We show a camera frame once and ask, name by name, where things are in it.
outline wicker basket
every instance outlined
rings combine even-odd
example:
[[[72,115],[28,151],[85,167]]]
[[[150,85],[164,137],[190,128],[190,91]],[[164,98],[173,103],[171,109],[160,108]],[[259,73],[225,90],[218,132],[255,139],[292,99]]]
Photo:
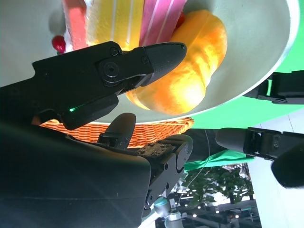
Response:
[[[129,148],[143,147],[148,143],[154,143],[170,135],[184,133],[191,128],[193,124],[194,121],[187,117],[176,121],[136,125]],[[56,120],[48,121],[41,126],[70,134],[86,142],[96,142],[99,134],[104,132],[108,127],[106,124],[90,123],[76,130],[69,131]]]

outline yellow toy food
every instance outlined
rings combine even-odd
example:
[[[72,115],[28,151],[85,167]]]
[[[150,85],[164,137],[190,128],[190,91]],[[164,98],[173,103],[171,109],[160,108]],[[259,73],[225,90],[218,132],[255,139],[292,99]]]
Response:
[[[187,46],[185,59],[163,78],[128,92],[135,105],[171,115],[195,108],[227,50],[224,24],[206,10],[191,12],[175,31],[171,41]]]

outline red toy fruit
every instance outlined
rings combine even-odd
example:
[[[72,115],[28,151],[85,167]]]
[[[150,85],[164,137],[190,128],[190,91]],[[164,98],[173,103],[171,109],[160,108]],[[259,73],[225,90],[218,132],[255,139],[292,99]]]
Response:
[[[63,36],[55,36],[52,39],[52,45],[53,48],[60,53],[64,53],[66,51],[66,42]]]
[[[179,17],[179,19],[178,19],[178,21],[176,23],[176,26],[175,26],[174,30],[177,30],[178,27],[181,26],[182,23],[184,23],[184,21],[185,21],[185,14],[183,12],[181,12],[180,17]]]

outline white plate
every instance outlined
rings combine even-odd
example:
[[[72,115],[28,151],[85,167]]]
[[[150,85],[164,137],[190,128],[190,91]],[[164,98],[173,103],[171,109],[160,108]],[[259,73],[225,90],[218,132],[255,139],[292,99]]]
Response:
[[[15,2],[0,3],[0,86],[32,77],[31,63],[54,56],[51,39],[65,29],[61,0]],[[184,11],[197,9],[208,9],[224,22],[228,49],[211,78],[204,100],[181,116],[214,108],[264,81],[287,55],[299,26],[297,0],[188,0]],[[122,95],[119,105],[97,121],[110,123],[124,112],[136,114],[138,123],[181,117],[143,110]]]

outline table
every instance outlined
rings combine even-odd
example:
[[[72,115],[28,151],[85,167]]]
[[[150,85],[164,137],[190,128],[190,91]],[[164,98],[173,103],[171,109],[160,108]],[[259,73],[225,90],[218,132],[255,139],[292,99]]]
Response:
[[[300,0],[299,3],[301,15],[298,35],[288,56],[276,72],[289,73],[304,69],[304,1]],[[193,128],[247,128],[301,108],[304,108],[304,105],[276,105],[270,101],[240,97],[193,116],[195,121]]]

